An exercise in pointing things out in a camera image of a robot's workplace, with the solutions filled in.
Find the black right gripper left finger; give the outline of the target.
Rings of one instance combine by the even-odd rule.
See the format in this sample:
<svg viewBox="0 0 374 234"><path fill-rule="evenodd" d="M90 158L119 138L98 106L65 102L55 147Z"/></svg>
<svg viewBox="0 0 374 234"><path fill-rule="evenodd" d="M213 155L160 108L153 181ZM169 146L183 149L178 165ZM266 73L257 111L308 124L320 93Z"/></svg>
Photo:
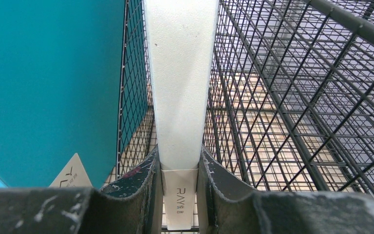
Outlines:
<svg viewBox="0 0 374 234"><path fill-rule="evenodd" d="M163 188L158 149L100 190L0 189L0 234L159 234Z"/></svg>

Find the grey white file folder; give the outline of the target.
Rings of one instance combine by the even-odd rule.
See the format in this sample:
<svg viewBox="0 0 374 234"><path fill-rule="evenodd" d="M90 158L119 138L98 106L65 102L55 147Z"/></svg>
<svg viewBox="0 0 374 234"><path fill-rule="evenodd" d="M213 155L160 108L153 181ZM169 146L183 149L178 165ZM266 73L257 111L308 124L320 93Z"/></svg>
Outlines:
<svg viewBox="0 0 374 234"><path fill-rule="evenodd" d="M193 226L218 10L217 0L144 2L169 231Z"/></svg>

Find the teal file folder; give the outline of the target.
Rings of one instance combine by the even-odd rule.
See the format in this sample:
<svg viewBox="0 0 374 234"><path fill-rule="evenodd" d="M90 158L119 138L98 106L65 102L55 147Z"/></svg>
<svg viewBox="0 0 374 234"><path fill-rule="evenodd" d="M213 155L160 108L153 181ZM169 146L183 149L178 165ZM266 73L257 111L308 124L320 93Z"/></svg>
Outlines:
<svg viewBox="0 0 374 234"><path fill-rule="evenodd" d="M0 0L0 188L102 187L146 114L140 0Z"/></svg>

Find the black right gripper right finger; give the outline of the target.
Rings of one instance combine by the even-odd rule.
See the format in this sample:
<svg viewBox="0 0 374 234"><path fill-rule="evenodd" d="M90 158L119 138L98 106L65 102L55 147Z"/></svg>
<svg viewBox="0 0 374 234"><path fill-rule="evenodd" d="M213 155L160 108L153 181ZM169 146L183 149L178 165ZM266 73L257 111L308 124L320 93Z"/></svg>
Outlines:
<svg viewBox="0 0 374 234"><path fill-rule="evenodd" d="M197 208L202 234L374 234L374 198L346 192L259 191L203 147Z"/></svg>

